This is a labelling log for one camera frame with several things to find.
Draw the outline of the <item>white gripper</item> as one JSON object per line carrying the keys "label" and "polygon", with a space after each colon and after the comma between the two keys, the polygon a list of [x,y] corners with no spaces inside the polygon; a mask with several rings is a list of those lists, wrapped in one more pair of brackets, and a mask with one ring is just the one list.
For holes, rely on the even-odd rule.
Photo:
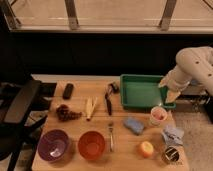
{"label": "white gripper", "polygon": [[166,103],[173,103],[190,83],[191,77],[180,68],[170,70],[159,82],[158,87],[167,86]]}

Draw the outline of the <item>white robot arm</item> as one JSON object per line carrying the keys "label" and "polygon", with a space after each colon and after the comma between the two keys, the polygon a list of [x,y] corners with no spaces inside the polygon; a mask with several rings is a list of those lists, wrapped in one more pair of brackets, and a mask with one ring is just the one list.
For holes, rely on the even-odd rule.
{"label": "white robot arm", "polygon": [[176,54],[176,66],[158,84],[159,88],[168,88],[166,103],[174,102],[192,79],[213,96],[213,47],[184,48]]}

